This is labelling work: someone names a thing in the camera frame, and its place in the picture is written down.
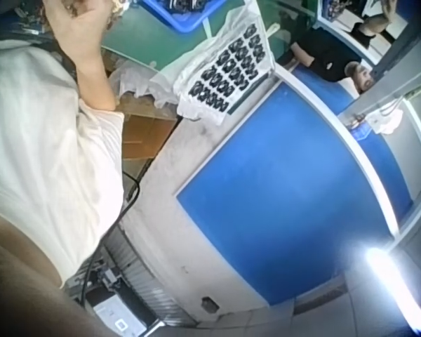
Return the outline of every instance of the blue bin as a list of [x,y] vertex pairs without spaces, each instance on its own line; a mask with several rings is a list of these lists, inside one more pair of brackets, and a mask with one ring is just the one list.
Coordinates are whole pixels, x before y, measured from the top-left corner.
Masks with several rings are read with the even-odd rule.
[[143,0],[157,15],[180,33],[188,33],[197,28],[209,15],[221,7],[226,0],[211,0],[204,10],[196,13],[172,14],[169,13],[159,0]]

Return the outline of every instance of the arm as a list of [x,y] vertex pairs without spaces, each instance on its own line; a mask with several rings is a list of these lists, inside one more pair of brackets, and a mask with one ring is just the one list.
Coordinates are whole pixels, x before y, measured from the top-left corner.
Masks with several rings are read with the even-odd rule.
[[372,37],[382,33],[390,23],[392,23],[396,14],[397,0],[382,0],[382,13],[371,16],[359,27],[360,32]]
[[62,0],[44,0],[46,16],[61,49],[76,65],[81,98],[91,108],[113,111],[115,96],[107,80],[101,41],[112,0],[85,0],[72,18]]
[[88,65],[76,66],[79,94],[84,102],[96,110],[114,111],[116,101],[109,85],[101,55]]
[[312,63],[315,61],[315,58],[310,56],[304,49],[300,47],[299,44],[296,42],[292,44],[290,48],[295,55],[295,58],[306,67],[310,67]]

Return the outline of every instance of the man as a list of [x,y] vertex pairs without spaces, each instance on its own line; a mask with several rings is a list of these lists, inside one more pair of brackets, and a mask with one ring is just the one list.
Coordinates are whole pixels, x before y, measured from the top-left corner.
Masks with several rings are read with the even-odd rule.
[[78,85],[50,53],[0,41],[0,336],[113,336],[59,290],[123,202],[123,114],[100,48],[112,0],[79,1],[76,18],[44,5]]
[[[383,32],[396,13],[397,0],[382,0],[382,14],[356,23],[350,32],[362,46],[368,48],[371,40]],[[337,82],[350,77],[359,93],[373,84],[370,72],[361,65],[361,58],[350,47],[324,29],[311,29],[291,46],[291,54],[322,79]],[[288,60],[279,60],[286,65]]]

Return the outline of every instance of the cable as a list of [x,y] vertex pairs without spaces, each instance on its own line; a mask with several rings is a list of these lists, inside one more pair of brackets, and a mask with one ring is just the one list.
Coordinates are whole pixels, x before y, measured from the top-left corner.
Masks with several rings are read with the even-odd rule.
[[84,275],[83,286],[81,288],[80,305],[83,308],[86,306],[87,283],[89,282],[89,279],[91,278],[91,272],[92,272],[93,263],[95,262],[95,259],[97,258],[97,255],[100,252],[100,250],[103,247],[103,245],[105,244],[106,240],[109,238],[109,236],[114,231],[114,229],[119,225],[121,219],[123,219],[123,217],[128,213],[128,211],[130,210],[130,208],[134,206],[134,204],[137,201],[137,199],[139,197],[139,194],[140,194],[140,185],[139,185],[138,180],[135,179],[133,176],[129,175],[128,173],[126,173],[125,171],[123,172],[123,174],[125,176],[127,176],[128,178],[130,178],[134,182],[134,185],[132,186],[132,188],[131,188],[131,190],[130,190],[130,192],[128,194],[128,196],[129,196],[129,200],[127,200],[128,201],[128,204],[123,209],[123,211],[119,214],[119,216],[114,221],[114,223],[112,224],[112,226],[108,229],[108,231],[106,232],[106,234],[103,235],[103,237],[101,238],[100,242],[98,243],[97,248],[92,253],[91,259],[90,259],[89,264],[88,264],[87,269],[86,269],[86,273]]

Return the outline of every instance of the white shirt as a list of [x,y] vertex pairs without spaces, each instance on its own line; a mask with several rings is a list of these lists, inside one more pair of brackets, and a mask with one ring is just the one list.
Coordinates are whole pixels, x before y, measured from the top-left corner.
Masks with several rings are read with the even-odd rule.
[[48,52],[0,43],[0,216],[73,276],[120,213],[123,114],[79,99]]

